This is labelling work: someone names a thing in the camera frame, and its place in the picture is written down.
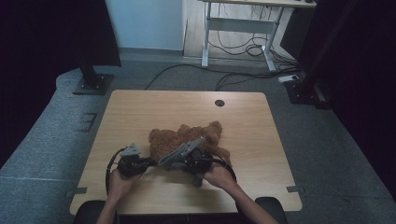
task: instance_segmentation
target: desk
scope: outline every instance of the desk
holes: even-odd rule
[[[279,26],[280,18],[283,14],[284,7],[315,7],[315,1],[306,3],[305,0],[200,0],[207,2],[207,14],[205,25],[205,40],[202,52],[202,67],[208,67],[209,55],[209,31],[229,31],[242,32],[254,34],[268,34],[269,38],[262,46],[262,53],[267,62],[270,72],[275,72],[273,56],[270,52],[271,46],[274,42],[277,27]],[[212,3],[226,3],[226,4],[242,4],[242,5],[258,5],[258,6],[272,6],[279,7],[276,19],[274,21],[252,21],[252,20],[237,20],[228,18],[213,18],[210,15]]]
[[[222,100],[224,106],[216,106]],[[253,199],[273,196],[286,211],[302,208],[270,108],[262,93],[221,91],[113,91],[90,156],[79,181],[71,214],[89,200],[105,200],[106,167],[117,150],[132,142],[149,156],[152,129],[177,130],[185,123],[207,126],[218,120],[223,132],[219,146],[231,152],[238,183]],[[150,167],[134,192],[122,201],[120,214],[186,214],[236,212],[233,199],[206,181],[195,188],[180,171]]]

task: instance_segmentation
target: white desk frame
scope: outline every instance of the white desk frame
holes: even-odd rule
[[[262,46],[262,52],[267,62],[270,72],[275,72],[276,67],[273,61],[273,55],[270,51],[271,46],[274,42],[277,27],[279,26],[280,18],[282,17],[284,6],[286,7],[315,7],[316,3],[311,4],[292,4],[289,1],[221,1],[221,0],[203,0],[207,2],[207,13],[205,21],[205,40],[204,48],[202,53],[202,67],[208,67],[209,64],[209,31],[228,31],[228,32],[241,32],[241,33],[254,33],[254,34],[268,34],[269,39],[267,40],[265,46]],[[261,6],[278,6],[279,11],[277,12],[276,19],[274,21],[252,21],[252,20],[237,20],[228,18],[214,18],[211,17],[210,12],[212,8],[212,3],[229,3],[229,4],[243,4],[243,5],[261,5]]]

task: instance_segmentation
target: hand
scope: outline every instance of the hand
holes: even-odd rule
[[[110,175],[108,200],[117,204],[134,187],[134,183],[142,175],[134,175],[128,179],[122,179],[118,169],[114,169]]]
[[[209,171],[204,174],[204,179],[211,185],[220,189],[227,190],[229,188],[237,187],[237,184],[233,180],[230,172],[221,164],[216,162],[212,162]]]

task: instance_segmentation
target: wall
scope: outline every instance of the wall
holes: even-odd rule
[[[106,0],[119,48],[182,50],[185,0]]]

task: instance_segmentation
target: brown teddy bear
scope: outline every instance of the brown teddy bear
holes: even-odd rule
[[[191,128],[186,124],[182,124],[177,132],[153,129],[148,135],[150,157],[158,162],[183,143],[193,141],[202,136],[205,141],[200,147],[212,152],[214,155],[219,155],[231,165],[230,152],[227,149],[218,147],[221,132],[221,124],[218,121],[213,121],[204,128],[201,126]]]

